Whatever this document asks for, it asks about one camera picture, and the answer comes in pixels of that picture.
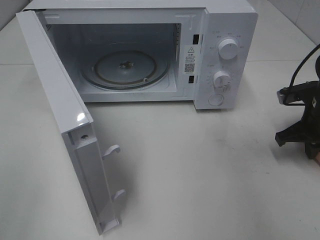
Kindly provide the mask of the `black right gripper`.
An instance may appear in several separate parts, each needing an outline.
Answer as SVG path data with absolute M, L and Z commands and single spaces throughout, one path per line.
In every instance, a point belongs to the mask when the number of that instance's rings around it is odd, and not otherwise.
M 275 134 L 275 141 L 281 147 L 286 143 L 305 143 L 304 150 L 312 160 L 320 152 L 320 83 L 306 82 L 300 85 L 299 94 L 304 103 L 300 121 Z

